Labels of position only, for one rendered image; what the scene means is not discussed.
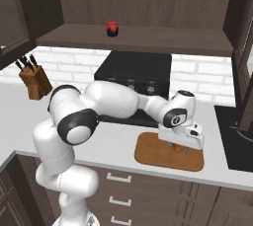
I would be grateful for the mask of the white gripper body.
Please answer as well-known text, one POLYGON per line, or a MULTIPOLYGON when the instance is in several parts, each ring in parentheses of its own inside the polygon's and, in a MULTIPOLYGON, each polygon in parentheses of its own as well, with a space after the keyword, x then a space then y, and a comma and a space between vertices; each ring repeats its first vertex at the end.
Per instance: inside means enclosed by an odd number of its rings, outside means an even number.
POLYGON ((198 123, 179 125, 174 128, 167 128, 159 124, 158 138, 169 143, 202 150, 204 145, 204 130, 198 123))

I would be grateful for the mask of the wooden cutting board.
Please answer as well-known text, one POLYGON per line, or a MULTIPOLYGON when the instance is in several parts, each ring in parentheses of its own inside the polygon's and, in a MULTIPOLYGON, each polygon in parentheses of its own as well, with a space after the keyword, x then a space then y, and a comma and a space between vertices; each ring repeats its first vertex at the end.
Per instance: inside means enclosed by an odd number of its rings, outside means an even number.
POLYGON ((198 172, 205 164, 202 150, 190 148, 188 153, 184 150, 176 153, 171 144, 159 139, 154 132, 143 132, 138 136, 134 158, 143 165, 189 172, 198 172))

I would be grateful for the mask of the dark wood base cabinet door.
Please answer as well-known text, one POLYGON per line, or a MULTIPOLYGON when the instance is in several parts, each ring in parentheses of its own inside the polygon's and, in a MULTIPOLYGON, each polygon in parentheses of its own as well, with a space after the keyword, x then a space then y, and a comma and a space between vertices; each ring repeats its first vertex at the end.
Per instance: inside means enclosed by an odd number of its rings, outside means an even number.
POLYGON ((181 182, 173 226, 253 226, 253 191, 181 182))

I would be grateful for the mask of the dark glass-panel cabinet door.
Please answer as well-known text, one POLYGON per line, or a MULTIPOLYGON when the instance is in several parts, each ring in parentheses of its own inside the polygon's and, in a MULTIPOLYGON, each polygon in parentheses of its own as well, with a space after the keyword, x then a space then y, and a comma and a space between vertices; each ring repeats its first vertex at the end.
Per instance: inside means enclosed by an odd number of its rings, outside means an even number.
POLYGON ((0 70, 35 47, 21 0, 0 0, 0 70))
POLYGON ((253 122, 253 72, 247 62, 253 44, 253 0, 229 0, 223 31, 232 44, 232 75, 237 128, 248 131, 253 122))

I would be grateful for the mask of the red-lidded jam jar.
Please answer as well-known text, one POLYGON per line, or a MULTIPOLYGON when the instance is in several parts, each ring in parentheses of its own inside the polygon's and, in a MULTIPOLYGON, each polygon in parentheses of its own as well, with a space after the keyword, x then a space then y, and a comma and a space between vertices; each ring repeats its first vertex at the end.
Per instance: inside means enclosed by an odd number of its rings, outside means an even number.
POLYGON ((119 34, 119 26, 116 21, 109 21, 106 25, 108 37, 116 37, 119 34))

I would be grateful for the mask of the dark wood open cabinet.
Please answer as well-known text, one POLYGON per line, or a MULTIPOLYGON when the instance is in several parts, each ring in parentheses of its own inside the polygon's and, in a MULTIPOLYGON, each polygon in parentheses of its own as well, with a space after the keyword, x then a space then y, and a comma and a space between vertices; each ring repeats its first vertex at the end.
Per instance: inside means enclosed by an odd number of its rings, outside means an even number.
POLYGON ((63 24, 39 45, 228 56, 228 0, 60 0, 63 24), (119 34, 108 37, 116 21, 119 34))

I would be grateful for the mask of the dark wood corner base cabinet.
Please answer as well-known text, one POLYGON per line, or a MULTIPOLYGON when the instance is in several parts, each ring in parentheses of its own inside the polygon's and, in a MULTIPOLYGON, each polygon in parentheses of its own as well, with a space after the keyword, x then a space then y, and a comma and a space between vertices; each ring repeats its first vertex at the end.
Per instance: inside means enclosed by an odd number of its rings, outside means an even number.
POLYGON ((36 182, 40 163, 16 152, 0 163, 0 226, 51 226, 60 215, 58 193, 36 182))

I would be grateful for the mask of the dark wood drawer front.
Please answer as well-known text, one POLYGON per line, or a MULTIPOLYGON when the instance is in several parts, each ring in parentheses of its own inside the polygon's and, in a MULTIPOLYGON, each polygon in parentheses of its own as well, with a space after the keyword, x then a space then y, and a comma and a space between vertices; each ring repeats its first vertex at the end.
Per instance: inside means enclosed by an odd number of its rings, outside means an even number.
POLYGON ((131 226, 176 226, 176 223, 166 218, 145 218, 145 217, 132 217, 123 218, 116 215, 99 215, 93 214, 93 222, 97 223, 97 226, 121 226, 111 223, 111 216, 115 216, 118 220, 128 221, 131 219, 131 226))
POLYGON ((166 178, 136 174, 119 170, 92 167, 99 175, 99 187, 91 197, 94 202, 108 201, 110 196, 114 199, 134 202, 137 198, 168 198, 176 195, 180 189, 180 182, 166 178), (131 176, 131 183, 121 183, 107 180, 107 174, 126 178, 131 176))
POLYGON ((94 202, 88 199, 89 207, 94 214, 116 215, 123 218, 145 217, 166 218, 173 221, 174 210, 163 198, 137 198, 131 207, 111 204, 109 201, 94 202))

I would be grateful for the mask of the black hob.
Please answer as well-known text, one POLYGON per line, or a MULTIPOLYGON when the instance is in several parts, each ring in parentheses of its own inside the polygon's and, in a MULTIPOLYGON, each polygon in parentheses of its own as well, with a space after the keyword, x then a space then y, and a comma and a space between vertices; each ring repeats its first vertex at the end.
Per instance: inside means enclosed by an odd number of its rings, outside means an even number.
POLYGON ((240 131, 236 108, 215 106, 214 110, 228 168, 253 173, 253 121, 248 131, 240 131))

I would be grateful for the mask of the wooden knife block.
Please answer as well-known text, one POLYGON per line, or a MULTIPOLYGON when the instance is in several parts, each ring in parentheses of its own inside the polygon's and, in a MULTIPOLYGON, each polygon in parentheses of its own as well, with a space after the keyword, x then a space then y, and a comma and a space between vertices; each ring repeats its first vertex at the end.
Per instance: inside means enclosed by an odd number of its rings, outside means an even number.
POLYGON ((28 89, 30 100, 40 100, 52 90, 52 86, 41 66, 34 66, 34 70, 25 67, 19 73, 19 76, 28 89))

